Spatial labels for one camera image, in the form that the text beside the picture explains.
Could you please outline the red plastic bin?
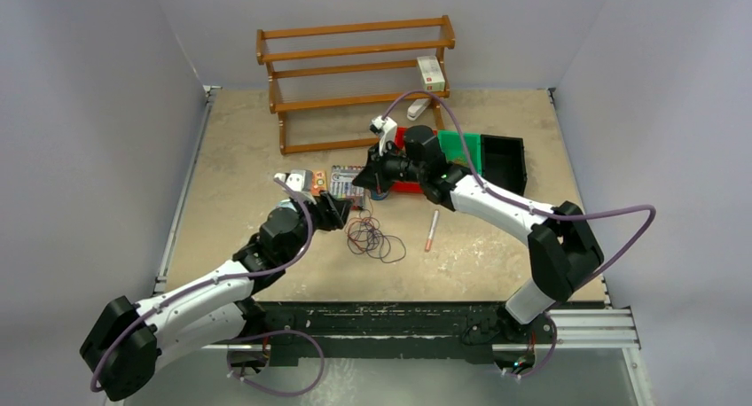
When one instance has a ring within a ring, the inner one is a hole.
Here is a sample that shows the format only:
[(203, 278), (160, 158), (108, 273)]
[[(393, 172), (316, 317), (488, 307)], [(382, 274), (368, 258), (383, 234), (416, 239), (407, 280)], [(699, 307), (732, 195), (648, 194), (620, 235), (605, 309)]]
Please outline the red plastic bin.
[(387, 154), (387, 179), (398, 192), (421, 193), (419, 183), (427, 180), (441, 155), (437, 132), (425, 125), (397, 131), (398, 142)]

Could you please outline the black plastic bin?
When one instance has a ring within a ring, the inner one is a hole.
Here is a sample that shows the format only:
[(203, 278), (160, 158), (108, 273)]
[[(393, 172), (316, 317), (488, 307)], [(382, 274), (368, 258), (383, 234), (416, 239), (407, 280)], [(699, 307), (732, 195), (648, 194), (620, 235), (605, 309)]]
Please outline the black plastic bin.
[(482, 177), (523, 196), (528, 181), (523, 139), (481, 134), (481, 142)]

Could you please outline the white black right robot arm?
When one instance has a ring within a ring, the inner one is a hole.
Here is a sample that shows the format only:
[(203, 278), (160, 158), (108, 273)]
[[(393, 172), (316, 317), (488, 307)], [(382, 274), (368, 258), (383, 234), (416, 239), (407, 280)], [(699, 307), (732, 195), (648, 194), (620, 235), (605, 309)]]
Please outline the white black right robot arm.
[(391, 119), (377, 117), (369, 129), (379, 141), (369, 148), (355, 186), (385, 193), (397, 182), (416, 183), (430, 202), (477, 217), (527, 246), (531, 277), (498, 313), (497, 328), (505, 339), (518, 341), (529, 334), (535, 318), (569, 299), (603, 263), (576, 204), (535, 202), (474, 176), (471, 168), (447, 161), (428, 126), (407, 129), (402, 147), (394, 142), (397, 125)]

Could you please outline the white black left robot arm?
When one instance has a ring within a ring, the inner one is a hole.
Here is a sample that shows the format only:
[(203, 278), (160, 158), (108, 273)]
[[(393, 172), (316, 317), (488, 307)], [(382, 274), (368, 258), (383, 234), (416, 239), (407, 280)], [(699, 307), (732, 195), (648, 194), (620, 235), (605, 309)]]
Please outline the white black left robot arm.
[(117, 402), (177, 358), (221, 340), (252, 343), (264, 331), (253, 296), (274, 284), (308, 251), (316, 231), (344, 228), (352, 202), (327, 191), (292, 193), (230, 259), (190, 283), (141, 301), (109, 301), (79, 354), (90, 390)]

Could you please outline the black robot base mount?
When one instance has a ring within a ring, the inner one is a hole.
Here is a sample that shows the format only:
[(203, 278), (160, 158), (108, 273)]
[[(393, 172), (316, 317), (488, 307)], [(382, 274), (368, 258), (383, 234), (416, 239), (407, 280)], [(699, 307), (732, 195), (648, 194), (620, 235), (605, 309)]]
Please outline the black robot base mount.
[(232, 345), (251, 345), (273, 366), (302, 358), (451, 359), (506, 371), (532, 368), (554, 342), (546, 315), (519, 325), (502, 301), (260, 301)]

